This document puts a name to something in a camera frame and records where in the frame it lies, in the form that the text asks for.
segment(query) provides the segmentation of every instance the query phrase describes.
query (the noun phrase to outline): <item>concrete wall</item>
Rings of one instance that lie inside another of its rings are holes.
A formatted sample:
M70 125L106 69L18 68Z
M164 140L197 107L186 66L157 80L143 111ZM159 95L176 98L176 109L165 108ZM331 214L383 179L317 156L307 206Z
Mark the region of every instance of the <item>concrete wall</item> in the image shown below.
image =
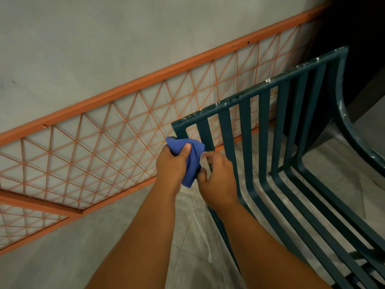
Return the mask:
M0 0L0 132L325 0Z

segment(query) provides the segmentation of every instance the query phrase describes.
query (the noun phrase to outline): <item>blue rag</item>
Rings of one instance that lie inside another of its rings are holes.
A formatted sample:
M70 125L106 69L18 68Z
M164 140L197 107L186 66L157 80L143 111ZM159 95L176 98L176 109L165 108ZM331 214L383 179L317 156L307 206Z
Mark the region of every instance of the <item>blue rag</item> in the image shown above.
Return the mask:
M190 155L186 161L186 173L182 180L182 184L190 188L201 169L200 160L202 153L205 151L205 145L194 139L177 139L175 137L167 137L166 143L174 156L178 155L187 143L191 144Z

